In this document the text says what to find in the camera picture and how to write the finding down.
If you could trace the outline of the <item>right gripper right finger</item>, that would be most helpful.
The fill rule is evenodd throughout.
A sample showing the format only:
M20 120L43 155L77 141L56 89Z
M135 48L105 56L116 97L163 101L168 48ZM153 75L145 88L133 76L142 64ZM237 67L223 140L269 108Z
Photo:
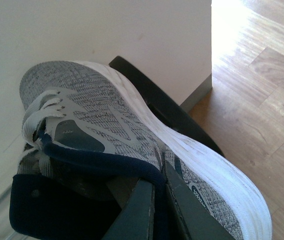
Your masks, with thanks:
M165 162L169 234L172 240L233 240L200 203L171 164Z

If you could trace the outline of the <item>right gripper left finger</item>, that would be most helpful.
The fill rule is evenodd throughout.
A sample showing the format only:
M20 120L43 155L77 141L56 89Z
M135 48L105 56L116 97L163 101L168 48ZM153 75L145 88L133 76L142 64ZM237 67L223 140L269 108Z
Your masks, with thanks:
M104 240L152 240L154 233L155 190L138 180L130 198L103 236Z

